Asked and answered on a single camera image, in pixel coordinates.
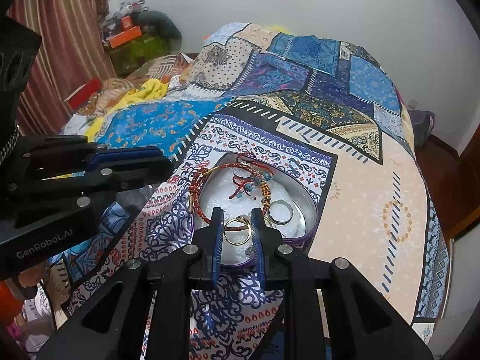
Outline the heart-shaped metal tin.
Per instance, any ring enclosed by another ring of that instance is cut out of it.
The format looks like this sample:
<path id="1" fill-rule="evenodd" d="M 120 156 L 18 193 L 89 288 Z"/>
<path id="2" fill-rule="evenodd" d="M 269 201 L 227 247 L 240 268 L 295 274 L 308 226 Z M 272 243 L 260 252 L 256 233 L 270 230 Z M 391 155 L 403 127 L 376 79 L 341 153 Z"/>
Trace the heart-shaped metal tin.
<path id="1" fill-rule="evenodd" d="M 278 165 L 235 153 L 224 154 L 215 165 L 194 173 L 193 228 L 207 226 L 215 207 L 224 211 L 221 264 L 232 269 L 253 263 L 253 209 L 261 209 L 265 223 L 302 250 L 311 243 L 320 218 L 317 200 L 299 180 Z"/>

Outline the yellow cloth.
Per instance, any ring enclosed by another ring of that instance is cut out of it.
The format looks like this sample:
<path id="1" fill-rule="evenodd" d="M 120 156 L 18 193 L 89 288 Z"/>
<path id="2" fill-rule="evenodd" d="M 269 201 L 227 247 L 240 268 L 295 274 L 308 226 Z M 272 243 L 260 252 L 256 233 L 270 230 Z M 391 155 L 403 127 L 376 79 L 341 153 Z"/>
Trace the yellow cloth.
<path id="1" fill-rule="evenodd" d="M 105 116 L 101 116 L 92 123 L 86 130 L 85 135 L 89 142 L 94 142 L 99 137 L 103 125 L 107 125 L 107 120 L 114 116 L 114 113 L 127 108 L 131 105 L 141 102 L 148 102 L 163 98 L 168 92 L 169 83 L 151 78 L 147 80 L 140 88 L 130 89 L 125 93 L 117 104 L 115 104 Z"/>

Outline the red box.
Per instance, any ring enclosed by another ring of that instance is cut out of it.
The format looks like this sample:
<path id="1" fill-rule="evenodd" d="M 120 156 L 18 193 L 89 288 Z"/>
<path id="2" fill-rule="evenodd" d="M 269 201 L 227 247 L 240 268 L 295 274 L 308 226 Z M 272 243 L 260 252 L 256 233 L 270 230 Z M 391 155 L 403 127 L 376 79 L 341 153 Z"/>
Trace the red box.
<path id="1" fill-rule="evenodd" d="M 73 111 L 77 111 L 86 102 L 92 94 L 97 93 L 102 88 L 102 82 L 97 77 L 92 78 L 79 88 L 75 89 L 65 100 Z"/>

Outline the orange box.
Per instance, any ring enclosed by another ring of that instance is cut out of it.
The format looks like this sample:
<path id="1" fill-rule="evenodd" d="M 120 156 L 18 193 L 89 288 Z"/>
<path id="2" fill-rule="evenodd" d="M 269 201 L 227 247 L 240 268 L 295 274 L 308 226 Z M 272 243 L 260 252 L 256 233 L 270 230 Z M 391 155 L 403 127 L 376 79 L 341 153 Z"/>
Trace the orange box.
<path id="1" fill-rule="evenodd" d="M 116 47 L 121 46 L 129 41 L 132 41 L 135 38 L 139 38 L 142 35 L 142 30 L 138 26 L 131 27 L 127 30 L 124 30 L 117 35 L 110 36 L 107 38 L 107 42 L 109 46 L 114 49 Z"/>

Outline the patchwork patterned bedspread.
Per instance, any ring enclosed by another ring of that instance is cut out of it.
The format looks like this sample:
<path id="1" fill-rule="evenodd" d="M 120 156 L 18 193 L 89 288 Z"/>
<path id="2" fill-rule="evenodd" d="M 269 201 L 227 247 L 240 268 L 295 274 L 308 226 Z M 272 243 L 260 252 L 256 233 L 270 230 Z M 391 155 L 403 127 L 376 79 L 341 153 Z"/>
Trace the patchwork patterned bedspread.
<path id="1" fill-rule="evenodd" d="M 282 237 L 316 259 L 350 260 L 430 338 L 449 256 L 413 129 L 390 77 L 364 48 L 232 23 L 162 93 L 127 93 L 86 136 L 110 149 L 159 147 L 174 163 L 131 223 L 110 206 L 97 236 L 51 260 L 60 283 L 41 298 L 67 322 L 130 258 L 187 245 L 215 207 L 229 229 L 212 291 L 193 291 L 192 359 L 249 359 L 283 294 L 260 287 L 237 217 L 262 207 Z"/>

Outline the dark pillow bundle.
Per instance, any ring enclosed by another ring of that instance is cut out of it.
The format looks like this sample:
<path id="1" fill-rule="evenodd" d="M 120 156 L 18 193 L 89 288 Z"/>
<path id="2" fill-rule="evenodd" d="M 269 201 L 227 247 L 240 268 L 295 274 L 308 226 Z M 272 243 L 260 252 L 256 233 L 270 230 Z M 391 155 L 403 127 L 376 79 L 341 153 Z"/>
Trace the dark pillow bundle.
<path id="1" fill-rule="evenodd" d="M 169 43 L 171 50 L 182 48 L 182 34 L 170 18 L 158 10 L 143 10 L 132 14 L 132 22 L 143 33 L 158 36 Z"/>

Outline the striped red curtain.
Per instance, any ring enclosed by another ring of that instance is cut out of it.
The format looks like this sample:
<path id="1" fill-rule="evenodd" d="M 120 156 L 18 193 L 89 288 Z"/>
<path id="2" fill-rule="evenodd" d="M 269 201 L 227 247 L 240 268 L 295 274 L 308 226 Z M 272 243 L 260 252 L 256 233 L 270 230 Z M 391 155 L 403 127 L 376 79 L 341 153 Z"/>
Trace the striped red curtain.
<path id="1" fill-rule="evenodd" d="M 54 135 L 68 122 L 66 98 L 93 78 L 115 76 L 100 35 L 108 0 L 15 0 L 13 20 L 42 37 L 20 95 L 17 123 L 24 135 Z"/>

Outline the purple bag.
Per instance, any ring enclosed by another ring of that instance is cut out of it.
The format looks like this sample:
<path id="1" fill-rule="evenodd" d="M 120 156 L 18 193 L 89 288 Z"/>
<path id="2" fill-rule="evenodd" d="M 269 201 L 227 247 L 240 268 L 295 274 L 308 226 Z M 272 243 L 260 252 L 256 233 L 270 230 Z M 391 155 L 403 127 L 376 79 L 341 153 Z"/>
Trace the purple bag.
<path id="1" fill-rule="evenodd" d="M 435 115 L 431 111 L 409 110 L 415 146 L 422 147 L 434 129 Z"/>

